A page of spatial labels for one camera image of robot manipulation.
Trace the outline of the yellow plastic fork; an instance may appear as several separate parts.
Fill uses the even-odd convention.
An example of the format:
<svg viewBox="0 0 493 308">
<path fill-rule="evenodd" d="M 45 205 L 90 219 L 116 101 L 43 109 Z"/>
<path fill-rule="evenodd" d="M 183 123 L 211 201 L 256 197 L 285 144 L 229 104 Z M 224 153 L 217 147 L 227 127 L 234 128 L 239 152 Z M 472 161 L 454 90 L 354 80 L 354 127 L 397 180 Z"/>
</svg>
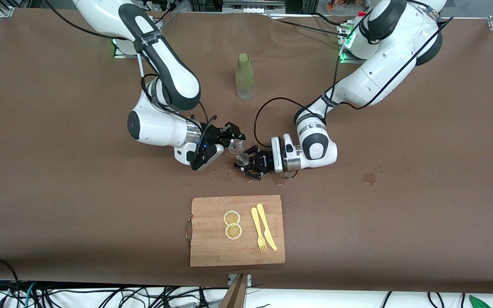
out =
<svg viewBox="0 0 493 308">
<path fill-rule="evenodd" d="M 257 238 L 258 249 L 260 250 L 261 253 L 265 253 L 266 252 L 266 240 L 265 240 L 265 238 L 264 238 L 264 236 L 262 235 L 262 232 L 261 232 L 260 218 L 259 218 L 259 214 L 258 214 L 258 209 L 255 208 L 255 207 L 252 207 L 251 210 L 250 210 L 250 212 L 252 214 L 252 219 L 253 219 L 253 222 L 254 222 L 255 230 L 256 230 L 257 235 L 258 235 L 258 238 Z"/>
</svg>

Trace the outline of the yellow plastic knife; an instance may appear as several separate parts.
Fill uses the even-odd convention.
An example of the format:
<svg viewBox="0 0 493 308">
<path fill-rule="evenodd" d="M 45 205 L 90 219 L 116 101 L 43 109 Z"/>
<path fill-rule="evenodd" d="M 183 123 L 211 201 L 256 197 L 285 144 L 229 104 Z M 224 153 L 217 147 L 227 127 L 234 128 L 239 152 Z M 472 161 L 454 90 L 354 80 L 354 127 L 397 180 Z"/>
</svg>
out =
<svg viewBox="0 0 493 308">
<path fill-rule="evenodd" d="M 271 232 L 269 230 L 269 226 L 268 226 L 268 222 L 267 222 L 267 218 L 266 218 L 264 206 L 263 206 L 263 204 L 258 203 L 256 205 L 256 208 L 258 209 L 259 217 L 261 218 L 262 223 L 264 225 L 264 237 L 265 237 L 267 243 L 270 245 L 270 247 L 273 250 L 277 251 L 277 247 L 276 247 L 275 241 L 274 241 L 273 236 L 272 236 L 272 234 L 271 234 Z"/>
</svg>

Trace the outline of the glass bottle with green sleeve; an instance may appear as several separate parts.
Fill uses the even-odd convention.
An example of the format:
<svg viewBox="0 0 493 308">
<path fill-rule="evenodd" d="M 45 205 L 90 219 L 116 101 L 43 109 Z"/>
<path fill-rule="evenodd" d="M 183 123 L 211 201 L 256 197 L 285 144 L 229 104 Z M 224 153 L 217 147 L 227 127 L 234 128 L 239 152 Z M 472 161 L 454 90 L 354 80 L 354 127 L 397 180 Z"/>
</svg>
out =
<svg viewBox="0 0 493 308">
<path fill-rule="evenodd" d="M 254 70 L 247 53 L 238 56 L 235 69 L 235 89 L 241 100 L 249 100 L 254 96 Z"/>
</svg>

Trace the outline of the wooden cutting board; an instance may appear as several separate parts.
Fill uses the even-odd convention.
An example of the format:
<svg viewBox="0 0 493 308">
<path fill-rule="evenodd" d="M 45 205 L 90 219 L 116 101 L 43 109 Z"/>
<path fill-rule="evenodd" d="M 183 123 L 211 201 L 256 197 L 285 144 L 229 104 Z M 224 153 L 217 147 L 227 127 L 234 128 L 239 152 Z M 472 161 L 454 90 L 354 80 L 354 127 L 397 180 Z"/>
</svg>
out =
<svg viewBox="0 0 493 308">
<path fill-rule="evenodd" d="M 269 230 L 277 251 L 266 241 L 266 252 L 258 249 L 257 232 L 250 212 L 263 204 Z M 225 236 L 224 214 L 235 210 L 241 215 L 241 237 L 230 240 Z M 192 267 L 243 267 L 285 262 L 285 236 L 280 195 L 239 195 L 194 198 L 191 202 L 190 265 Z"/>
</svg>

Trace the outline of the grey power strip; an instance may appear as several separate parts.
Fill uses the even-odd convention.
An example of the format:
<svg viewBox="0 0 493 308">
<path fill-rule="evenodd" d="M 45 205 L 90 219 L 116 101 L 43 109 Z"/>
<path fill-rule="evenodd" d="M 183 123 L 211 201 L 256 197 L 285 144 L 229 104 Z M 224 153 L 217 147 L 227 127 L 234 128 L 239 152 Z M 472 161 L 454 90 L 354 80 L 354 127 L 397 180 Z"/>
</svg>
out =
<svg viewBox="0 0 493 308">
<path fill-rule="evenodd" d="M 223 0 L 222 12 L 285 14 L 285 0 Z"/>
</svg>

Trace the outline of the orange artificial flowers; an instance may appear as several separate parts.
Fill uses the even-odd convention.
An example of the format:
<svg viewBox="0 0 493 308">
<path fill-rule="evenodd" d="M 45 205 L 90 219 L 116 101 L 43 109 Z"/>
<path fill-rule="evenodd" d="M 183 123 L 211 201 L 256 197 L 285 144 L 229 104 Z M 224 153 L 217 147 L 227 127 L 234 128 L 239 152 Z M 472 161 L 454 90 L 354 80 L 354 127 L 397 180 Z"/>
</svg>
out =
<svg viewBox="0 0 493 308">
<path fill-rule="evenodd" d="M 325 0 L 327 12 L 358 12 L 370 6 L 372 0 Z"/>
</svg>

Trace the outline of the brown paper table cover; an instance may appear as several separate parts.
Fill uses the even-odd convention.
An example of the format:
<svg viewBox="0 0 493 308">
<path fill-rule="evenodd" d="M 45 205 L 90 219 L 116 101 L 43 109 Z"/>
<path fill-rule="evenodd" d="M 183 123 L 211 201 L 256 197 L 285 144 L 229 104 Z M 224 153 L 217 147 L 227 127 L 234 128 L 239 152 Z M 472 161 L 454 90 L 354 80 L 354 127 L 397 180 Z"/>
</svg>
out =
<svg viewBox="0 0 493 308">
<path fill-rule="evenodd" d="M 20 279 L 493 292 L 493 31 L 454 19 L 381 103 L 327 116 L 331 166 L 282 187 L 209 179 L 133 140 L 138 64 L 44 9 L 0 19 L 0 259 Z M 369 187 L 364 173 L 376 173 Z M 192 268 L 190 201 L 281 195 L 285 263 Z"/>
</svg>

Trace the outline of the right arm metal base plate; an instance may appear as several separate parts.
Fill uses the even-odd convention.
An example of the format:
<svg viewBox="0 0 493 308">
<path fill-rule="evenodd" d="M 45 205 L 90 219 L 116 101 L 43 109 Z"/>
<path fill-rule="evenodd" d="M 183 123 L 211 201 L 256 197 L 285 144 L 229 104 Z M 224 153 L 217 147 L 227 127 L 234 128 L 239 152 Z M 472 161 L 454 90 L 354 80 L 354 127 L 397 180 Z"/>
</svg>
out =
<svg viewBox="0 0 493 308">
<path fill-rule="evenodd" d="M 134 59 L 137 58 L 137 52 L 134 44 L 129 40 L 113 40 L 115 45 L 114 58 Z"/>
</svg>

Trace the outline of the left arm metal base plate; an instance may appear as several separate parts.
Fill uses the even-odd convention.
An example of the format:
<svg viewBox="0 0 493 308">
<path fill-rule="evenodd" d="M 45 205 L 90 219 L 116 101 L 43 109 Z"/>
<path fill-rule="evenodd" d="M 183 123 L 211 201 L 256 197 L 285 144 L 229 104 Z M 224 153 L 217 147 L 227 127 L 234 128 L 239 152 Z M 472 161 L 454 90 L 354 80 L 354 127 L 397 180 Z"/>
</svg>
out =
<svg viewBox="0 0 493 308">
<path fill-rule="evenodd" d="M 354 20 L 348 20 L 347 22 L 340 23 L 340 27 L 338 28 L 338 33 L 343 34 L 339 38 L 339 56 L 340 63 L 344 64 L 358 64 L 361 62 L 361 59 L 358 58 L 352 52 L 353 42 L 356 39 L 356 23 Z"/>
</svg>

